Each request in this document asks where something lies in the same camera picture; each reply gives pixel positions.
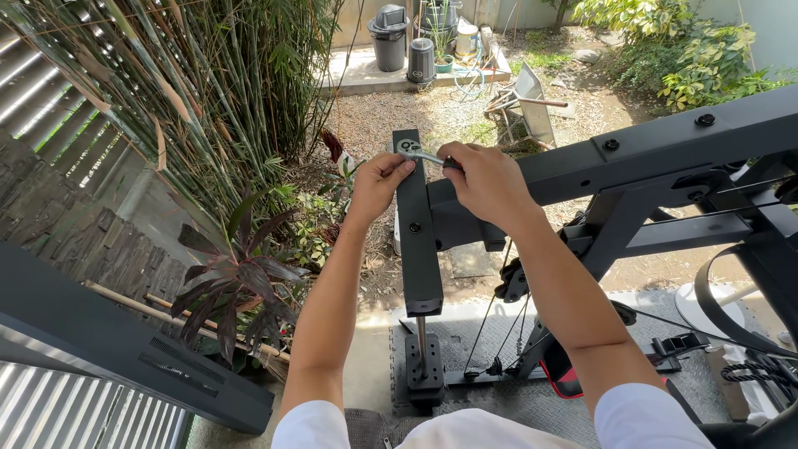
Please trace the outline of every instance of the white shirt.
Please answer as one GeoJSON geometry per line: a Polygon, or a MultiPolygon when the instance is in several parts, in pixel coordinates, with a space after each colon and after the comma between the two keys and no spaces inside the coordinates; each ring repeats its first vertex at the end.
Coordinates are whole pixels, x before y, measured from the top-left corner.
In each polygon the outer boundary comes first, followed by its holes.
{"type": "MultiPolygon", "coordinates": [[[[668,393],[627,383],[604,393],[594,424],[604,449],[713,449],[668,393]]],[[[350,449],[344,415],[315,400],[289,411],[275,430],[272,449],[350,449]]],[[[479,409],[455,411],[414,428],[396,449],[579,449],[577,443],[479,409]]]]}

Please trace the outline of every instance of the black trash can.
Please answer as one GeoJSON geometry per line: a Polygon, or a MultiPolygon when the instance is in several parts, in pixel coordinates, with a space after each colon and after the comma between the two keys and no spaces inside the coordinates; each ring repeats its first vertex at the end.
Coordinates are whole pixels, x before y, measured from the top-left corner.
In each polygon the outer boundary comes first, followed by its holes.
{"type": "Polygon", "coordinates": [[[437,75],[435,72],[435,46],[427,38],[410,41],[407,61],[407,81],[413,84],[429,84],[437,75]]]}
{"type": "Polygon", "coordinates": [[[367,26],[379,70],[395,72],[405,66],[405,34],[409,24],[405,8],[399,5],[385,5],[377,17],[369,20],[367,26]]]}

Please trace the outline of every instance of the white bucket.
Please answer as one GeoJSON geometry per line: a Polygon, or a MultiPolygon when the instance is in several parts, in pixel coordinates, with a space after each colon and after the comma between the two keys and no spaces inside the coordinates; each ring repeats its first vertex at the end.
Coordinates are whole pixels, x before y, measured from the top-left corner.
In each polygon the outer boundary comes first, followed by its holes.
{"type": "Polygon", "coordinates": [[[480,29],[476,25],[461,23],[457,26],[454,56],[461,61],[470,61],[476,56],[477,42],[480,40],[480,29]]]}

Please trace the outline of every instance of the green pot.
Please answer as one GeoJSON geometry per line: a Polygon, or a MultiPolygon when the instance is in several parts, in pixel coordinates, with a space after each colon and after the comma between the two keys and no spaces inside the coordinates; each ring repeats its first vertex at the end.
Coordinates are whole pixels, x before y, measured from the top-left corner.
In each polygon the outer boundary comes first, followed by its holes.
{"type": "Polygon", "coordinates": [[[448,74],[452,72],[452,65],[454,64],[454,57],[451,54],[445,54],[444,60],[448,61],[448,64],[438,64],[435,63],[435,71],[439,74],[448,74]]]}

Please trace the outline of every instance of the blue hose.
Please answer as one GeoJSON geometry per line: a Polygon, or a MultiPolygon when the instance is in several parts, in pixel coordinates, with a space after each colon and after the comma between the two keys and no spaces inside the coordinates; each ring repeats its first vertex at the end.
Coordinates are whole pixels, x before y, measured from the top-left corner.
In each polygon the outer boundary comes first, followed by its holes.
{"type": "Polygon", "coordinates": [[[474,66],[469,67],[467,69],[455,69],[454,70],[454,85],[457,86],[457,89],[465,93],[466,95],[470,95],[472,97],[476,97],[485,89],[485,73],[479,68],[480,59],[482,58],[482,39],[476,41],[476,57],[474,58],[474,66]],[[466,89],[463,89],[463,86],[457,82],[457,77],[467,77],[471,72],[476,70],[479,72],[481,77],[480,88],[476,92],[468,92],[466,89]]]}

